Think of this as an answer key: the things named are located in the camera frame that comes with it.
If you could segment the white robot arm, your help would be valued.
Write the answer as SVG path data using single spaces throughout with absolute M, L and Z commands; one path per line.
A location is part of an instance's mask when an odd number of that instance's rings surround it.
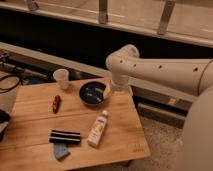
M 125 45 L 106 58 L 110 88 L 126 89 L 130 77 L 195 95 L 182 132 L 176 171 L 213 171 L 213 59 L 142 59 Z

